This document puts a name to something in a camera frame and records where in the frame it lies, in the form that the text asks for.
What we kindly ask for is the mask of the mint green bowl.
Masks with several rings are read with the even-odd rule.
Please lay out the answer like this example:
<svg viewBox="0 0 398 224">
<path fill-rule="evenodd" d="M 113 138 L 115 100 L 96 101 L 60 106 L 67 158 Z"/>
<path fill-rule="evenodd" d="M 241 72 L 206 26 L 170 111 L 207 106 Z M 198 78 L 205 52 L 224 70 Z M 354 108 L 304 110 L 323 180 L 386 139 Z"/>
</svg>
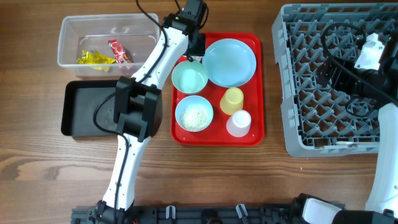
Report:
<svg viewBox="0 0 398 224">
<path fill-rule="evenodd" d="M 200 62 L 186 60 L 173 69 L 172 83 L 178 91 L 186 95 L 194 95 L 206 87 L 208 72 Z"/>
</svg>

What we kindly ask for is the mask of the light blue plate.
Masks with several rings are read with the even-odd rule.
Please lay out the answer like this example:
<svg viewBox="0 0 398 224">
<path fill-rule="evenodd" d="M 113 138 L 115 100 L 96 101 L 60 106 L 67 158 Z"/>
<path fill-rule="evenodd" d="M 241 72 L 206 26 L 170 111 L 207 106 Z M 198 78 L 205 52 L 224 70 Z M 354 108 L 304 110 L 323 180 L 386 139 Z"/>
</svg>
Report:
<svg viewBox="0 0 398 224">
<path fill-rule="evenodd" d="M 244 85 L 257 68 L 252 49 L 237 39 L 221 39 L 212 43 L 205 50 L 202 64 L 210 81 L 225 88 Z"/>
</svg>

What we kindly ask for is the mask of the yellow plastic cup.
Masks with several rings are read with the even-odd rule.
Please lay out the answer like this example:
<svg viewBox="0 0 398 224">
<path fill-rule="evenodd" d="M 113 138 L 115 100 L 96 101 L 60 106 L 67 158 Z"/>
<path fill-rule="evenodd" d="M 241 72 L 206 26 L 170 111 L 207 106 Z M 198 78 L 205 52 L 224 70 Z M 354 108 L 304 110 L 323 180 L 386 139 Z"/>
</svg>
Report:
<svg viewBox="0 0 398 224">
<path fill-rule="evenodd" d="M 223 113 L 232 115 L 243 109 L 244 94 L 237 87 L 228 88 L 220 100 L 220 108 Z"/>
</svg>

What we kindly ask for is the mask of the light blue bowl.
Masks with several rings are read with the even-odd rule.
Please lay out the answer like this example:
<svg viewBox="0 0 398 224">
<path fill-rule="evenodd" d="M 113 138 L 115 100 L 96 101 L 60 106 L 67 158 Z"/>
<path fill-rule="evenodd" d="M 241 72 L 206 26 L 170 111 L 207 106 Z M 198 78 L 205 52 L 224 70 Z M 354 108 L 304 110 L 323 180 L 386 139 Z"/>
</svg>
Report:
<svg viewBox="0 0 398 224">
<path fill-rule="evenodd" d="M 175 109 L 175 119 L 178 125 L 193 133 L 205 130 L 211 124 L 213 115 L 211 103 L 198 95 L 185 97 Z"/>
</svg>

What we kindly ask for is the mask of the red snack wrapper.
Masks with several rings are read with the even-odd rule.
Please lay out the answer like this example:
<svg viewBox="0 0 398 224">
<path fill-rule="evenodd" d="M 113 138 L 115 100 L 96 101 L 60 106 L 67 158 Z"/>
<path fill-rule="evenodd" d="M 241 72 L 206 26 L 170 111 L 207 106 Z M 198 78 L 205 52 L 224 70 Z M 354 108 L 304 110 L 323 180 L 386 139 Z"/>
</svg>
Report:
<svg viewBox="0 0 398 224">
<path fill-rule="evenodd" d="M 127 63 L 132 63 L 132 60 L 123 45 L 116 39 L 109 40 L 108 45 L 111 47 L 117 63 L 124 64 L 124 66 L 121 67 L 121 70 L 132 70 L 132 66 L 127 65 Z"/>
</svg>

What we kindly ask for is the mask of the pile of white rice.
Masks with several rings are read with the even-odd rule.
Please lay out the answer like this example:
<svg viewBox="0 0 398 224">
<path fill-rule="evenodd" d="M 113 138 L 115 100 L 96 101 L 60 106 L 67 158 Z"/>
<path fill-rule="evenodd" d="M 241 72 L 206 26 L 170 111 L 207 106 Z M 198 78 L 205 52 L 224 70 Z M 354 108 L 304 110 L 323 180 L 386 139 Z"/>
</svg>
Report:
<svg viewBox="0 0 398 224">
<path fill-rule="evenodd" d="M 204 108 L 185 108 L 180 122 L 187 131 L 198 132 L 209 125 L 210 117 Z"/>
</svg>

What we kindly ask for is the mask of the white plastic cup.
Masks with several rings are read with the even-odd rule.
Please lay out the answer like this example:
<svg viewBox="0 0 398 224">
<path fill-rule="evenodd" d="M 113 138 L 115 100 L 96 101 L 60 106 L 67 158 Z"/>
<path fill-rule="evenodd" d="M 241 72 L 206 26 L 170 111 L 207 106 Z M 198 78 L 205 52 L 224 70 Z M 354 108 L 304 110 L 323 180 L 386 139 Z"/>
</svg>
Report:
<svg viewBox="0 0 398 224">
<path fill-rule="evenodd" d="M 251 115 L 247 111 L 238 110 L 228 119 L 226 129 L 230 135 L 240 138 L 249 132 L 251 121 Z"/>
</svg>

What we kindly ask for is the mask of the yellow snack wrapper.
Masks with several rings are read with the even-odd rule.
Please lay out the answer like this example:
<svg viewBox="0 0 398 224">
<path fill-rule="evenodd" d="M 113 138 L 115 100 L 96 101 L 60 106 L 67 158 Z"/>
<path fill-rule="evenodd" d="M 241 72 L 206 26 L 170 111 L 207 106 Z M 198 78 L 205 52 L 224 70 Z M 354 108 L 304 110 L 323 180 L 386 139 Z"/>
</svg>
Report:
<svg viewBox="0 0 398 224">
<path fill-rule="evenodd" d="M 83 65 L 91 65 L 94 70 L 108 72 L 110 66 L 105 66 L 105 64 L 113 64 L 116 60 L 99 53 L 97 50 L 82 50 L 82 56 L 76 62 Z"/>
</svg>

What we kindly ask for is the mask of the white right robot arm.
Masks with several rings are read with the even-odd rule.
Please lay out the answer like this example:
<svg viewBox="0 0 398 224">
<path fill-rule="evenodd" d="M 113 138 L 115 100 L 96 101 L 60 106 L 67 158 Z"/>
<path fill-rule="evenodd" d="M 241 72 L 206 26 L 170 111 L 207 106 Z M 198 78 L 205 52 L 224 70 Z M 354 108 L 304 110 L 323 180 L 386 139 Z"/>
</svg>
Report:
<svg viewBox="0 0 398 224">
<path fill-rule="evenodd" d="M 380 128 L 379 152 L 373 187 L 363 211 L 341 210 L 334 223 L 397 223 L 397 31 L 388 31 L 389 40 L 381 47 L 361 28 L 361 54 L 369 69 L 362 70 L 332 56 L 325 43 L 323 51 L 328 57 L 325 70 L 317 78 L 322 85 L 331 83 L 338 91 L 353 100 L 369 98 L 377 102 Z"/>
</svg>

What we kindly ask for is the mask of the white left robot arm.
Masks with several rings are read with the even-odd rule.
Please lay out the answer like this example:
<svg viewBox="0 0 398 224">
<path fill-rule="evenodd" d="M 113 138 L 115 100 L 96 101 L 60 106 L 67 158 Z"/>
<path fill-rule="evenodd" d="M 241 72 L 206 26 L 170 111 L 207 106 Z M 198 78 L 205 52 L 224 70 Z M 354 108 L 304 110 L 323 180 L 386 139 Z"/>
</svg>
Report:
<svg viewBox="0 0 398 224">
<path fill-rule="evenodd" d="M 200 29 L 209 8 L 204 1 L 188 0 L 176 13 L 156 22 L 161 35 L 143 66 L 131 78 L 121 77 L 116 89 L 94 110 L 93 122 L 101 107 L 114 100 L 113 134 L 118 152 L 109 187 L 95 207 L 95 220 L 103 223 L 133 223 L 129 213 L 135 199 L 137 174 L 144 150 L 162 121 L 162 87 L 178 59 L 204 48 Z"/>
</svg>

